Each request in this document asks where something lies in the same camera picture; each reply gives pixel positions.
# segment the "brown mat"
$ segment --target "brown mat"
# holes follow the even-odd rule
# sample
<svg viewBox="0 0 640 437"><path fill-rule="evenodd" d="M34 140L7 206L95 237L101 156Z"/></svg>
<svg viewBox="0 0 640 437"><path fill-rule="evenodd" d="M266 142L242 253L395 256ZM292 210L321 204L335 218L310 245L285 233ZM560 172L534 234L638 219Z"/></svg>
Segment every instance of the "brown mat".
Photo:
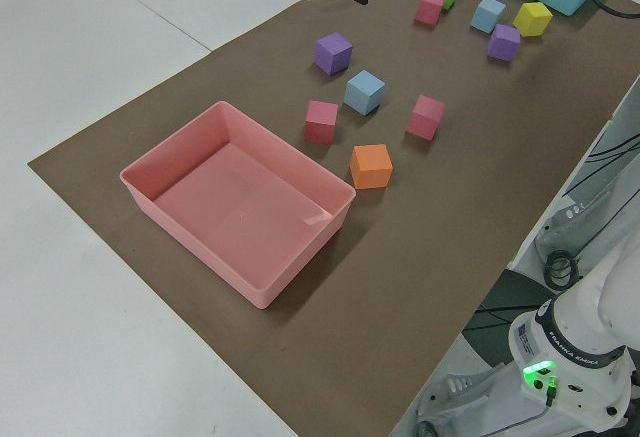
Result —
<svg viewBox="0 0 640 437"><path fill-rule="evenodd" d="M556 15L503 64L469 27L480 0L458 0L435 29L414 23L418 1L301 2L30 163L303 437L390 432L640 73L637 22L591 5ZM530 0L501 1L511 21ZM313 50L334 31L354 56L327 77ZM308 101L341 102L362 69L387 83L380 109L342 106L335 145L305 143ZM430 144L404 132L420 93L448 105ZM353 145L386 143L395 165L390 186L358 192L343 229L265 311L118 180L219 100L347 181Z"/></svg>

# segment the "light blue cube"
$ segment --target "light blue cube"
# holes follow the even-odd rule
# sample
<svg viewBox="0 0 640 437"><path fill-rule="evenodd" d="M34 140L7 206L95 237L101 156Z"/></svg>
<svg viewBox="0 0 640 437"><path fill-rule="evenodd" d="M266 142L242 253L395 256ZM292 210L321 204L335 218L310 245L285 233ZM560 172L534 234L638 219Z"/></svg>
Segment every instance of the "light blue cube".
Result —
<svg viewBox="0 0 640 437"><path fill-rule="evenodd" d="M507 6L497 0L482 0L471 19L471 26L487 34L493 32Z"/></svg>
<svg viewBox="0 0 640 437"><path fill-rule="evenodd" d="M384 82L363 70L347 82L344 103L362 115L369 114L382 102Z"/></svg>

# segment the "empty pink tray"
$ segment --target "empty pink tray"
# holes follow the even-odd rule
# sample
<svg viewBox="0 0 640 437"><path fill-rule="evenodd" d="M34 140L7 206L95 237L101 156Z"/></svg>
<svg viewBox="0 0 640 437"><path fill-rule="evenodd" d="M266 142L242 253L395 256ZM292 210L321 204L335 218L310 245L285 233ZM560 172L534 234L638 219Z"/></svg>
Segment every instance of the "empty pink tray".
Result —
<svg viewBox="0 0 640 437"><path fill-rule="evenodd" d="M120 173L136 203L267 307L335 234L355 190L227 102Z"/></svg>

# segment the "black label band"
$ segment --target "black label band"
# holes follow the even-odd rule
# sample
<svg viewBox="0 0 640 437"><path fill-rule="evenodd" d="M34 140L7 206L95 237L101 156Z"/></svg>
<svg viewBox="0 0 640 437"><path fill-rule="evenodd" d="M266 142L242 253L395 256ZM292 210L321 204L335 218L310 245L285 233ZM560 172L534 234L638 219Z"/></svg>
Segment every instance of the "black label band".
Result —
<svg viewBox="0 0 640 437"><path fill-rule="evenodd" d="M581 367L602 369L620 358L624 353L624 349L626 348L624 345L606 354L590 354L578 349L560 332L553 315L553 303L554 300L549 302L549 305L542 315L536 313L536 322L540 324L544 335L547 336L552 347L555 348L560 355Z"/></svg>

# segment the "orange cube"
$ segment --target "orange cube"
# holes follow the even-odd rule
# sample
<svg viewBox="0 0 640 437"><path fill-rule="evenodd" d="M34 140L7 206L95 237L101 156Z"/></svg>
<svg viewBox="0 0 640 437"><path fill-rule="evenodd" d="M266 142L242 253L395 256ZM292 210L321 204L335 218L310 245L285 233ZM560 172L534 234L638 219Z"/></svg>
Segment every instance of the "orange cube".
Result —
<svg viewBox="0 0 640 437"><path fill-rule="evenodd" d="M386 187L393 171L391 158L384 144L356 145L349 167L356 189Z"/></svg>

